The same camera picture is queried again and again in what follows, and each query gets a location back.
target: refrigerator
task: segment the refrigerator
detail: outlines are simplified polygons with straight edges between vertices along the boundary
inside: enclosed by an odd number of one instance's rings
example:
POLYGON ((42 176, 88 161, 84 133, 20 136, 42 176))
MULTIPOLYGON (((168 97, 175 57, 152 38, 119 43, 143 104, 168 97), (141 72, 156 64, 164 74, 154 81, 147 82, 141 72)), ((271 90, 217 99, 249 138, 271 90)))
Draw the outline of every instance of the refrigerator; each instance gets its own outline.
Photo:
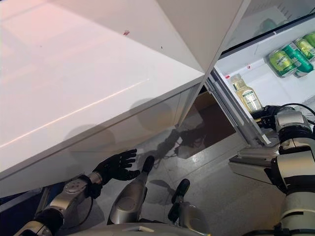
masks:
MULTIPOLYGON (((314 7, 315 2, 307 0, 252 0, 226 50, 208 71, 206 88, 247 144, 231 160, 248 157, 270 160, 277 156, 279 147, 276 132, 260 128, 237 96, 231 84, 232 76, 240 74, 246 85, 254 89, 263 107, 302 103, 315 108, 315 71, 300 78, 295 75, 281 78, 268 60, 274 50, 315 31, 314 7)), ((307 119, 315 120, 310 112, 300 110, 307 119)))

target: yellow liquid bottle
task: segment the yellow liquid bottle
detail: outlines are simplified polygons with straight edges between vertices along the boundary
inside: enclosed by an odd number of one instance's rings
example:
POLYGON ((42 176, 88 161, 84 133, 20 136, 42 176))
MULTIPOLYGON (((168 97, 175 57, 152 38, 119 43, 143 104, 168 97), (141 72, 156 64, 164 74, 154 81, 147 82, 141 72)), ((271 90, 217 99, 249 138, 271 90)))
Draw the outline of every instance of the yellow liquid bottle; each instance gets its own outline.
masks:
POLYGON ((250 113, 262 109, 262 105, 255 91, 245 84, 240 74, 234 75, 231 78, 231 83, 235 89, 236 94, 250 113))

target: tiled floor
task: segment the tiled floor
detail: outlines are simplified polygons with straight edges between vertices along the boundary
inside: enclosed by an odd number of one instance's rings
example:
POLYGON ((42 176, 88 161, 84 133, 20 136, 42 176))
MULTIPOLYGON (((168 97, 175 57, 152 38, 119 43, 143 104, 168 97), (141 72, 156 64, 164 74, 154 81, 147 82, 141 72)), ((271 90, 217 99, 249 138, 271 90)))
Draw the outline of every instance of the tiled floor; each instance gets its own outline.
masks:
MULTIPOLYGON (((191 186, 185 200, 203 210, 213 235, 240 235, 272 228, 279 220, 284 195, 274 186, 231 172, 228 159, 245 146, 233 132, 220 108, 214 105, 199 113, 192 112, 180 128, 172 127, 138 145, 134 168, 141 169, 148 155, 156 157, 141 217, 169 223, 171 196, 178 183, 188 178, 191 186)), ((112 203, 127 184, 111 180, 104 186, 85 224, 59 235, 107 221, 112 203)), ((73 222, 84 218, 89 204, 90 200, 86 200, 79 206, 73 222)))

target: robotic hand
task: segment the robotic hand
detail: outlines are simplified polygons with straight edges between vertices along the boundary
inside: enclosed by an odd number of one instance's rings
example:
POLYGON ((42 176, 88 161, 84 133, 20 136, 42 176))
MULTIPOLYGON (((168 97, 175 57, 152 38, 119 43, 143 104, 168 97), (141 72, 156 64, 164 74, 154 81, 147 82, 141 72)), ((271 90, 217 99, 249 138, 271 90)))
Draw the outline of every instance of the robotic hand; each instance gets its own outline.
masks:
POLYGON ((52 236, 64 224, 67 215, 76 208, 85 198, 93 199, 100 195, 103 185, 112 178, 118 180, 131 180, 136 178, 140 171, 130 171, 126 168, 132 167, 135 162, 137 149, 113 155, 98 164, 88 176, 81 175, 70 181, 63 188, 62 193, 57 195, 53 201, 34 220, 28 222, 16 236, 52 236))
POLYGON ((126 170, 126 168, 131 167, 132 163, 136 161, 133 158, 137 155, 136 153, 137 149, 133 149, 113 155, 99 163, 93 172, 100 174, 102 185, 107 184, 112 178, 118 180, 132 180, 140 174, 140 171, 129 171, 126 170))

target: beverage can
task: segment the beverage can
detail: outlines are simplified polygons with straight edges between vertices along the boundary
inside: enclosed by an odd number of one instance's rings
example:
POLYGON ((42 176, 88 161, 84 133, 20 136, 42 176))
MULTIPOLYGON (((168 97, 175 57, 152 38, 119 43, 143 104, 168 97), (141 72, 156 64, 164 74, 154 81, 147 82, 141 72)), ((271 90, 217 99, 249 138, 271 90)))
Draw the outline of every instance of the beverage can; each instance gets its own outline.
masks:
POLYGON ((303 38, 295 39, 294 44, 301 50, 308 60, 315 59, 315 48, 303 38))
POLYGON ((315 32, 309 33, 305 35, 303 38, 306 39, 309 44, 315 47, 315 32))
POLYGON ((297 67, 295 72, 296 75, 301 77, 310 73, 314 69, 313 65, 309 62, 309 60, 307 60, 294 43, 284 45, 281 50, 290 57, 291 61, 297 67))
POLYGON ((284 51, 273 51, 269 54, 269 61, 280 77, 286 77, 296 71, 296 66, 284 51))

